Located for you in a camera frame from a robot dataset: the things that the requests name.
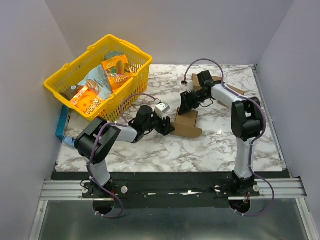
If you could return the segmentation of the brown cardboard box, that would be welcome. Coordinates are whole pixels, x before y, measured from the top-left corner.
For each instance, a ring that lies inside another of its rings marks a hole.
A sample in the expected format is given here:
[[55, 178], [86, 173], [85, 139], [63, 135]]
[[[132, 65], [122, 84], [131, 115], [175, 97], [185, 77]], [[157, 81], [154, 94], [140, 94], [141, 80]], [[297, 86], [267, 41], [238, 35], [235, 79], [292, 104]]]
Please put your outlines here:
[[203, 133], [203, 130], [196, 126], [198, 111], [192, 110], [186, 114], [178, 115], [179, 110], [180, 108], [178, 107], [176, 109], [174, 122], [171, 123], [175, 128], [171, 134], [185, 138], [198, 138]]

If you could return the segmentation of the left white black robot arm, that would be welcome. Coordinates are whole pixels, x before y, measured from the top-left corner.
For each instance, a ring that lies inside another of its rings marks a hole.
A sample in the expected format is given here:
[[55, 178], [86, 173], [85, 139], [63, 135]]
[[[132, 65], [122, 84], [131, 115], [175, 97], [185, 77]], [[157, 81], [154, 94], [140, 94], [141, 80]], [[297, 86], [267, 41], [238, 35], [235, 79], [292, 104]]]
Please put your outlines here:
[[111, 191], [111, 175], [106, 158], [115, 142], [135, 144], [152, 131], [167, 136], [175, 130], [171, 119], [165, 116], [169, 105], [160, 102], [154, 108], [143, 105], [136, 116], [127, 124], [108, 122], [101, 117], [95, 118], [76, 138], [74, 147], [86, 158], [87, 170], [93, 191], [101, 198], [107, 197]]

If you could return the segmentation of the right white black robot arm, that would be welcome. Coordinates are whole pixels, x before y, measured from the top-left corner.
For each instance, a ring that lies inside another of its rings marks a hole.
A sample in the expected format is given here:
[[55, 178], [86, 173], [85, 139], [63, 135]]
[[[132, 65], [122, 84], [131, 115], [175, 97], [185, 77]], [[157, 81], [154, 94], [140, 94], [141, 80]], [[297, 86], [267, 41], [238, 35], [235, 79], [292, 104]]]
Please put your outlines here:
[[201, 89], [180, 94], [178, 115], [197, 109], [205, 100], [217, 100], [231, 110], [231, 130], [237, 141], [236, 163], [231, 173], [230, 191], [241, 196], [255, 185], [253, 156], [255, 142], [266, 130], [266, 117], [256, 97], [248, 98], [228, 87], [223, 80], [214, 81], [208, 70], [197, 75]]

